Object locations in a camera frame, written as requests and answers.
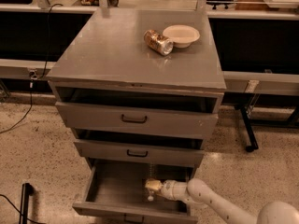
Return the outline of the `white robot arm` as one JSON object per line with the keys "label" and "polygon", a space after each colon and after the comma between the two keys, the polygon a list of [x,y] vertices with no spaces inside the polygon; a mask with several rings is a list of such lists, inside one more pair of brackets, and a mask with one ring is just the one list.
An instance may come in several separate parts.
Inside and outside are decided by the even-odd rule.
{"label": "white robot arm", "polygon": [[198,178],[188,182],[148,179],[145,188],[149,191],[150,200],[153,194],[157,194],[168,200],[181,201],[188,205],[204,203],[227,224],[299,224],[299,211],[288,203],[281,201],[267,203],[255,217],[221,197]]}

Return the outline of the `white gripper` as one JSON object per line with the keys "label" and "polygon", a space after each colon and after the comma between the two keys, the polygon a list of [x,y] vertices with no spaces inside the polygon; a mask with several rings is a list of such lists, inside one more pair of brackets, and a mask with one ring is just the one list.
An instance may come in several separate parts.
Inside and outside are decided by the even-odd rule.
{"label": "white gripper", "polygon": [[159,191],[161,195],[168,200],[175,200],[175,186],[177,181],[165,180],[162,184],[160,180],[150,179],[146,181],[145,188],[152,191]]}

